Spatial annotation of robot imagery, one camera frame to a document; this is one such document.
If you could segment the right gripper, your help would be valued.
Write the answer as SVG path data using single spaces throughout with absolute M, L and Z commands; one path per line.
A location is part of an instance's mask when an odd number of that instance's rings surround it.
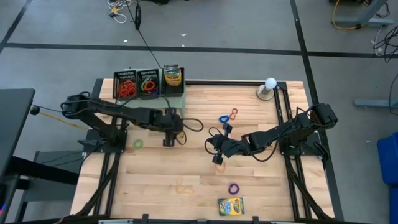
M 247 141 L 231 139 L 228 137 L 232 132 L 232 126 L 225 123 L 222 127 L 224 134 L 216 134 L 212 137 L 212 145 L 214 145 L 215 155 L 212 158 L 212 163 L 222 164 L 225 156 L 249 156 L 249 144 Z

